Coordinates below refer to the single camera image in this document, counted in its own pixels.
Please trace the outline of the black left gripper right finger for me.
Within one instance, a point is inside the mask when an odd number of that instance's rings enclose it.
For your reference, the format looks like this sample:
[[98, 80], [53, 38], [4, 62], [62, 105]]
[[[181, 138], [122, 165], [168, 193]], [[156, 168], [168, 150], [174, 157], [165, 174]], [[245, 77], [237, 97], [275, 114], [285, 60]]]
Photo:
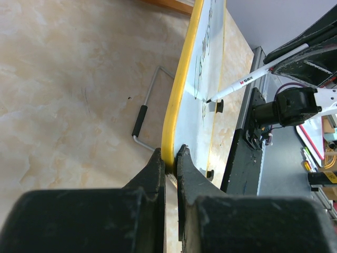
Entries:
[[186, 145], [176, 165], [183, 252], [336, 252], [332, 222], [317, 202], [228, 195], [199, 172]]

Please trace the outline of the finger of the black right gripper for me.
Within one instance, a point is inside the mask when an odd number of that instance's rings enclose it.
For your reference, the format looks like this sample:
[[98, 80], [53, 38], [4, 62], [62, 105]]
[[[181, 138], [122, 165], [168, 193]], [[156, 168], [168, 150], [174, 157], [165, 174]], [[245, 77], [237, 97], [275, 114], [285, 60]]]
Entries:
[[278, 63], [272, 74], [287, 77], [307, 86], [336, 84], [336, 6], [302, 34], [264, 58], [264, 64], [307, 44], [308, 48]]

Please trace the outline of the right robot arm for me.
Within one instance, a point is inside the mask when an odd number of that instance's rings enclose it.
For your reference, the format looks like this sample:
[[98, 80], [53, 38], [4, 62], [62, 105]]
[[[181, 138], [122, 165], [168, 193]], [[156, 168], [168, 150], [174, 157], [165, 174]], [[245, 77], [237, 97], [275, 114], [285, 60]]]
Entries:
[[336, 90], [323, 95], [321, 86], [336, 82], [336, 7], [302, 34], [269, 53], [264, 63], [307, 44], [308, 47], [282, 60], [272, 74], [301, 82], [304, 87], [291, 87], [279, 92], [269, 103], [252, 107], [252, 117], [260, 127], [280, 124], [296, 126], [322, 113], [319, 101], [336, 104]]

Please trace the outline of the yellow framed whiteboard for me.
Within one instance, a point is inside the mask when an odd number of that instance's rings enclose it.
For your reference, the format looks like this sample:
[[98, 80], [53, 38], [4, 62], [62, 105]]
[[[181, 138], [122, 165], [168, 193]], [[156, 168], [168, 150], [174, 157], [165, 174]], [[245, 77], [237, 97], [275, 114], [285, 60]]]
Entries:
[[176, 70], [162, 131], [166, 178], [166, 251], [181, 252], [175, 156], [183, 144], [201, 174], [214, 171], [220, 187], [244, 89], [224, 98], [217, 113], [206, 100], [250, 72], [253, 52], [229, 12], [228, 1], [196, 1]]

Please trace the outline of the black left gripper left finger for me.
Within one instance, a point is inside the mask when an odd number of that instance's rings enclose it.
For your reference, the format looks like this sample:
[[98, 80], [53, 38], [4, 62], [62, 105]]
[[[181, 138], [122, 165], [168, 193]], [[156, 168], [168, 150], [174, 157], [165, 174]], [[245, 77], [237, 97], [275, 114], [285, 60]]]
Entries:
[[165, 243], [160, 149], [122, 188], [23, 194], [1, 230], [1, 252], [164, 252]]

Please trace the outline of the white marker pen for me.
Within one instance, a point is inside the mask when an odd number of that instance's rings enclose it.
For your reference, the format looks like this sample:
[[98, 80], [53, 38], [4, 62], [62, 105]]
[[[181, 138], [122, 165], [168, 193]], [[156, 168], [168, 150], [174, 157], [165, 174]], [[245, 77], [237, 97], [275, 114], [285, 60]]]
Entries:
[[271, 61], [270, 63], [258, 68], [257, 70], [249, 73], [248, 75], [240, 78], [239, 80], [233, 82], [230, 86], [226, 87], [225, 89], [217, 92], [215, 95], [210, 97], [207, 100], [207, 103], [216, 102], [219, 99], [224, 98], [225, 96], [231, 94], [232, 92], [241, 89], [242, 87], [256, 81], [257, 79], [267, 75], [271, 69], [273, 69], [277, 64], [286, 60], [287, 58], [295, 55], [296, 53], [308, 48], [309, 45], [307, 43], [302, 44], [299, 47], [289, 51], [288, 53], [276, 58], [275, 60]]

